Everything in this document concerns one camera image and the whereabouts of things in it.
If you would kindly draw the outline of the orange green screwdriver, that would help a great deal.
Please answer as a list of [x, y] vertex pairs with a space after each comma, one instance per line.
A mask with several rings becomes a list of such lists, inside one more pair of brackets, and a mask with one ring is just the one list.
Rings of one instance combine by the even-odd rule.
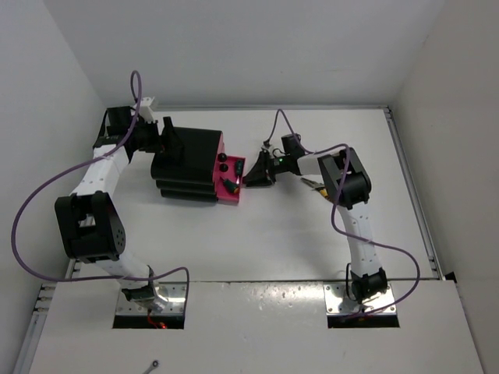
[[228, 178], [221, 178], [222, 185], [225, 187], [229, 194], [237, 195], [239, 194], [240, 185]]

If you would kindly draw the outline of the black drawer cabinet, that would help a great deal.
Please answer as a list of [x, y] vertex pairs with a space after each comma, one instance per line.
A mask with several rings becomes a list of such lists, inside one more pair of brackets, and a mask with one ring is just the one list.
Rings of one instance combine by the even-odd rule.
[[213, 171], [220, 130], [175, 127], [184, 143], [184, 157], [171, 160], [155, 154], [150, 175], [162, 197], [215, 203]]

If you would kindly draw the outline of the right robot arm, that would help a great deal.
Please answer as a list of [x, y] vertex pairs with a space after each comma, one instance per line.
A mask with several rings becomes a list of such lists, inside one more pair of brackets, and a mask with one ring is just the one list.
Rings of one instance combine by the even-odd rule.
[[266, 142], [253, 167], [242, 178], [247, 187], [265, 187], [276, 182], [276, 175], [319, 175], [329, 200], [335, 204], [348, 237], [351, 262], [350, 289], [347, 295], [357, 303], [385, 292], [386, 273], [372, 243], [368, 222], [368, 206], [372, 184], [355, 150], [341, 146], [337, 153], [307, 153], [301, 135], [289, 134], [281, 138], [284, 154], [273, 155]]

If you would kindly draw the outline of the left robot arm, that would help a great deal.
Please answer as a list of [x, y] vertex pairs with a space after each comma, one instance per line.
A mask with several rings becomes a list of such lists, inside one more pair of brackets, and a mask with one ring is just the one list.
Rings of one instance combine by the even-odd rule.
[[102, 269], [118, 281], [128, 302], [155, 313], [168, 310], [168, 291], [151, 266], [126, 249], [125, 228], [112, 196], [135, 152], [181, 158], [184, 146], [172, 120], [165, 117], [163, 123], [160, 127], [131, 107], [107, 109], [93, 145], [92, 164], [71, 194], [55, 202], [66, 255]]

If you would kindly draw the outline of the yellow black pliers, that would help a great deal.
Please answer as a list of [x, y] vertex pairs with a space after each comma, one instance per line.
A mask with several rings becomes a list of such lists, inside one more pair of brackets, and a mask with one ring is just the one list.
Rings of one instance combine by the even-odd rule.
[[324, 186], [324, 184], [315, 182], [313, 180], [310, 180], [308, 178], [301, 177], [300, 180], [305, 183], [307, 186], [309, 186], [311, 189], [314, 191], [320, 193], [327, 201], [331, 201], [331, 198]]

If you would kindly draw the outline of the small metal wrench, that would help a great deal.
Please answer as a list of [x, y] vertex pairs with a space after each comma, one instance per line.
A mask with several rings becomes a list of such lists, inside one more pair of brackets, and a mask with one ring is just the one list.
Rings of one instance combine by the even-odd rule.
[[160, 365], [158, 360], [153, 360], [151, 364], [147, 367], [147, 369], [143, 372], [143, 374], [150, 374], [153, 370], [157, 369]]

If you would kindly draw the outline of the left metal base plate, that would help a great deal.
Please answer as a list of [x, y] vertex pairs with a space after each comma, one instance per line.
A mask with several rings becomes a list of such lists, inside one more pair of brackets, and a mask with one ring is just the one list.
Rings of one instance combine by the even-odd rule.
[[159, 282], [120, 291], [117, 316], [181, 316], [186, 306], [186, 283]]

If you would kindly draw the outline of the metal base plate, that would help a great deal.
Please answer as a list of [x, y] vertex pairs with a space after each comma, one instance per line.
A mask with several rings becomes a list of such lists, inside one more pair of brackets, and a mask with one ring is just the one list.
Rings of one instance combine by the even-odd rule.
[[159, 282], [120, 291], [117, 316], [181, 316], [186, 306], [186, 283]]
[[359, 304], [353, 299], [352, 292], [347, 295], [344, 282], [333, 282], [324, 284], [324, 300], [326, 314], [328, 316], [359, 316], [368, 314], [374, 309], [375, 316], [396, 316], [397, 307], [391, 287], [386, 291], [377, 292], [374, 296], [366, 298]]

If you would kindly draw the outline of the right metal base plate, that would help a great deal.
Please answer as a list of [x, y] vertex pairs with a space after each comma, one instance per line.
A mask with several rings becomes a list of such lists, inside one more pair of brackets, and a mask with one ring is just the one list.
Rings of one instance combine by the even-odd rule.
[[344, 282], [333, 282], [324, 284], [324, 300], [326, 314], [328, 316], [359, 316], [368, 314], [374, 309], [375, 316], [396, 316], [397, 307], [391, 287], [386, 291], [377, 292], [374, 296], [366, 298], [359, 304], [353, 299], [352, 292], [347, 295]]

